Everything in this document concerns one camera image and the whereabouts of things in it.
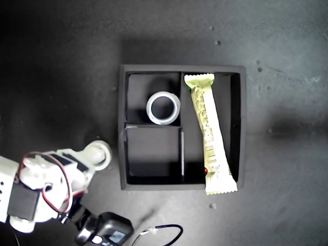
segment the barcode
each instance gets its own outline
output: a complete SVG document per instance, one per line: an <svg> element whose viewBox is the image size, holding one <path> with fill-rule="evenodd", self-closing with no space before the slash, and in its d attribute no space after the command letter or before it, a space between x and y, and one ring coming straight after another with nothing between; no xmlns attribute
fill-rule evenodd
<svg viewBox="0 0 328 246"><path fill-rule="evenodd" d="M205 146L205 154L208 158L209 164L216 162L216 156L213 145Z"/></svg>

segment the red wire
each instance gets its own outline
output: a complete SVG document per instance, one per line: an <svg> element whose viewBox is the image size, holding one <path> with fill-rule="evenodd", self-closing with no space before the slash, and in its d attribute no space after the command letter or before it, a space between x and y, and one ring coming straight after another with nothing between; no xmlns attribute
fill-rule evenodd
<svg viewBox="0 0 328 246"><path fill-rule="evenodd" d="M66 175L66 172L65 172L64 166L63 166L63 164L61 164L61 163L60 163L55 157L53 157L53 156L51 156L51 155L49 155L49 154L44 154L44 153L41 153L41 152L29 152L29 153L25 154L25 155L23 156L21 162L20 162L20 166L19 166L19 169L18 169L18 171L17 171L16 178L18 178L18 180L19 180L20 175L21 175L21 174L20 174L20 173L21 173L21 170L22 170L23 167L24 167L24 159L27 158L27 157L30 156L30 155L39 155L39 156L43 156L43 157L46 156L46 157L52 159L52 160L55 162L55 164L60 168L60 170L62 171L62 173L63 173L63 175L64 175L64 178L65 178L65 181L66 181L66 184L67 184L68 199L70 199L70 197L72 196L72 194L71 194L71 191L70 191L69 181L68 181L68 178L67 178L67 175ZM56 208L56 206L55 206L54 204L52 204L51 201L49 201L49 199L48 199L48 198L46 197L46 195L45 195L45 191L44 191L44 189L42 189L42 197L43 197L43 199L45 200L45 202L46 202L46 203L47 203L47 204L48 204L48 205L49 205L54 211L56 211L57 213L66 213L66 212L67 212L66 209L68 208L69 203L67 203L65 209L64 209L63 211L61 211L61 210L59 210L58 208Z"/></svg>

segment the plastic ring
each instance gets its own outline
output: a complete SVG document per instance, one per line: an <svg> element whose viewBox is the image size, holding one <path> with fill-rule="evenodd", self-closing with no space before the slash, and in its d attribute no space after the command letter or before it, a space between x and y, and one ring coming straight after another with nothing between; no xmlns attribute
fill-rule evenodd
<svg viewBox="0 0 328 246"><path fill-rule="evenodd" d="M159 97L167 97L168 99L170 99L174 105L174 109L173 109L173 113L164 119L160 119L160 118L156 118L152 112L152 105L153 102L158 99ZM167 92L167 91L160 91L155 93L154 95L152 95L147 102L147 106L146 106L146 111L148 114L149 119L154 122L157 125L169 125L172 122L174 122L176 120L176 118L178 117L179 113L180 113L180 100L179 98L174 95L173 93Z"/></svg>

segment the cable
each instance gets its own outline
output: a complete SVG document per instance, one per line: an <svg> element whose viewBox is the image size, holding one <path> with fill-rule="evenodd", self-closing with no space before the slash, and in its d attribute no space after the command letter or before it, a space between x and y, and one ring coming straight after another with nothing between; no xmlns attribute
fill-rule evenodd
<svg viewBox="0 0 328 246"><path fill-rule="evenodd" d="M15 236L15 239L16 239L16 242L17 242L17 246L21 246L20 243L19 243L19 240L17 238L17 235L16 235L15 231L13 229L11 229L11 231L13 232L13 234Z"/></svg>
<svg viewBox="0 0 328 246"><path fill-rule="evenodd" d="M20 162L20 166L19 166L19 169L18 169L18 171L17 171L16 178L15 178L16 181L19 180L20 175L21 175L20 173L21 173L22 169L24 168L24 159L27 158L27 157L29 157L30 155L39 155L39 156L41 156L41 157L47 157L47 158L51 159L51 160L54 162L53 164L57 165L57 166L60 168L60 170L62 171L63 176L64 176L64 178L65 178L66 185L67 185L67 190L68 190L68 203L67 203L65 209L61 211L61 210L58 209L54 204L52 204L51 201L49 201L49 200L47 199L47 197L46 197L46 188L47 188L47 186L44 186L43 189L42 189L42 197L43 197L43 199L45 200L45 202L46 202L46 203L47 203L47 204L48 204L48 205L49 205L54 211L56 211L57 213L67 213L67 212L69 212L70 209L71 209L71 207L72 207L72 205L73 205L72 187L71 187L71 185L70 185L70 183L69 183L69 181L68 181L68 177L67 177L67 175L66 175L65 168L64 168L63 164L61 164L60 161L57 160L57 159L56 159L55 157L53 157L52 155L44 154L44 153L41 153L41 152L29 152L29 153L25 154L25 155L23 156L21 162Z"/></svg>
<svg viewBox="0 0 328 246"><path fill-rule="evenodd" d="M170 246L172 244L174 244L180 237L181 235L183 234L183 228L182 226L178 225L178 224L163 224L163 225L157 225L155 226L155 229L162 229L162 228L169 228L169 227L176 227L176 228L179 228L180 229L180 232L178 233L178 235L173 238L173 240L167 244L165 244L164 246ZM152 228L148 228L147 230L144 230L143 232L141 232L137 238L133 241L132 245L131 246L135 246L137 244L137 242L139 241L139 239L144 235L144 234L147 234L149 233Z"/></svg>

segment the black wire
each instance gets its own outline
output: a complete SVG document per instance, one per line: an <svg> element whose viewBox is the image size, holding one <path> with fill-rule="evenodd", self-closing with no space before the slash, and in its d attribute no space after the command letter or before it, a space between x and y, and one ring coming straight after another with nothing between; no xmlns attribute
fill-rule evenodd
<svg viewBox="0 0 328 246"><path fill-rule="evenodd" d="M178 225L178 224L163 224L163 225L157 225L155 226L156 229L162 229L162 228L169 228L169 227L176 227L176 228L179 228L180 229L180 232L178 233L178 235L173 238L173 240L167 244L165 244L164 246L170 246L172 244L174 244L180 237L181 235L183 234L183 228L182 226ZM136 243L139 241L139 239L143 236L144 234L139 234L137 236L137 238L133 241L132 245L131 246L135 246Z"/></svg>

